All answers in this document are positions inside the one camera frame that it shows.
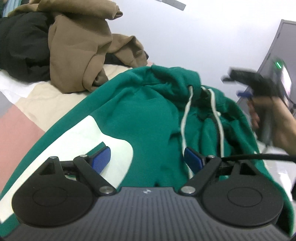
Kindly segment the person's right hand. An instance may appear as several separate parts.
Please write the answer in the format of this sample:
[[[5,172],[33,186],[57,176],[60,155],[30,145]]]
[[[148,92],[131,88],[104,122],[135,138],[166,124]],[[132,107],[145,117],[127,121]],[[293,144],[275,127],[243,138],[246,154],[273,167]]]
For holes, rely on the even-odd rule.
[[[284,102],[278,97],[254,97],[247,102],[247,105],[254,130],[259,128],[260,123],[260,117],[255,109],[271,110],[274,118],[273,145],[289,155],[295,155],[295,118]]]

